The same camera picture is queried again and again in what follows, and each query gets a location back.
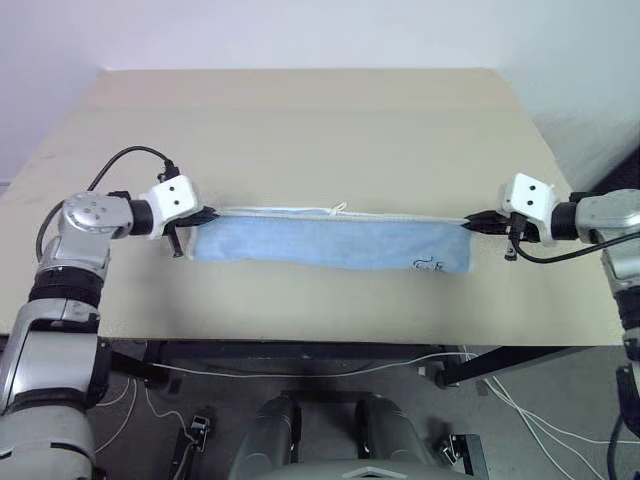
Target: black table frame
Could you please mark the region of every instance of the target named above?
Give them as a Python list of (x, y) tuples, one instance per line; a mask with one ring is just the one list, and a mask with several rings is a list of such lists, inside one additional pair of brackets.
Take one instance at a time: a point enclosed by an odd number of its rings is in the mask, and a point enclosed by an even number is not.
[[(585, 348), (589, 347), (498, 347), (471, 360), (465, 361), (460, 355), (434, 357), (425, 362), (435, 361), (443, 364), (436, 381), (441, 387), (449, 387), (461, 381), (484, 378), (553, 360)], [(142, 360), (113, 352), (111, 368), (116, 372), (143, 379), (150, 388), (154, 388), (166, 384), (169, 371), (152, 364), (171, 364), (173, 360), (180, 359), (409, 360), (444, 352), (461, 352), (461, 349), (446, 345), (388, 343), (149, 340)]]

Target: wooden table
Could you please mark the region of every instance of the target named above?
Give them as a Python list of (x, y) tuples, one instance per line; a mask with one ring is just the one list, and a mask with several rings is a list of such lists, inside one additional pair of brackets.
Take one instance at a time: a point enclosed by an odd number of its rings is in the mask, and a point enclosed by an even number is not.
[[(102, 74), (0, 199), (0, 331), (26, 301), (49, 208), (123, 147), (155, 147), (218, 206), (320, 206), (465, 216), (523, 172), (569, 189), (491, 70), (131, 71)], [(160, 162), (123, 158), (104, 192), (146, 191)], [(570, 243), (554, 255), (579, 247)], [(114, 241), (100, 333), (148, 339), (605, 345), (621, 327), (598, 255), (506, 262), (475, 239), (474, 270), (358, 272), (174, 260), (166, 239)]]

